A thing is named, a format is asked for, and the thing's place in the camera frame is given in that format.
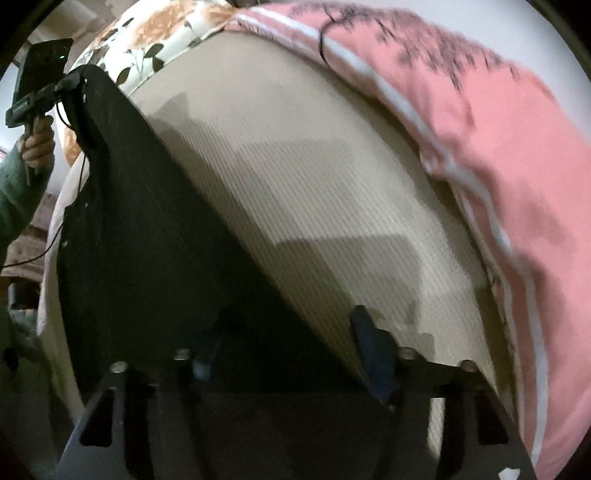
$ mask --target pink duvet cover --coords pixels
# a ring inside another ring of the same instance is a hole
[[[446,179],[496,277],[520,431],[553,479],[591,425],[591,148],[531,72],[410,11],[269,4],[249,31],[382,101]]]

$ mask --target mattress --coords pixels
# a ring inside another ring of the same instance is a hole
[[[131,96],[195,188],[352,371],[354,304],[432,361],[474,360],[513,412],[511,353],[486,271],[447,186],[396,120],[263,39],[221,33]],[[50,228],[75,198],[79,158]],[[82,404],[46,258],[39,334],[73,418]],[[430,443],[441,435],[431,410]]]

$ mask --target floral fabric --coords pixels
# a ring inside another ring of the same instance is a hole
[[[169,61],[221,30],[237,10],[225,0],[139,0],[96,37],[71,70],[97,65],[130,95]],[[72,165],[81,152],[76,136],[61,122],[58,131]]]

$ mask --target person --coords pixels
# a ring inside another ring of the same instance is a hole
[[[54,164],[53,118],[35,120],[33,134],[22,136],[0,163],[0,261],[6,262],[7,249],[31,222],[51,176]],[[57,463],[53,436],[43,413],[49,404],[49,377],[46,369],[20,358],[14,364],[15,343],[6,307],[0,309],[0,463],[6,478],[47,476],[48,465]],[[23,428],[22,419],[32,425]]]
[[[53,118],[36,118],[33,134],[24,135],[0,163],[0,265],[7,249],[31,222],[53,170]],[[30,168],[30,181],[27,171]]]

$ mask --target metal bolt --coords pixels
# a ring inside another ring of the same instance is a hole
[[[460,362],[460,368],[464,370],[464,372],[478,372],[478,366],[472,360],[462,360]]]
[[[181,348],[174,353],[174,361],[182,362],[191,358],[191,351],[188,348]]]
[[[415,360],[417,357],[417,351],[414,348],[403,346],[398,350],[398,356],[404,360]]]
[[[125,362],[115,362],[111,365],[111,371],[114,374],[122,374],[127,370],[127,364]]]

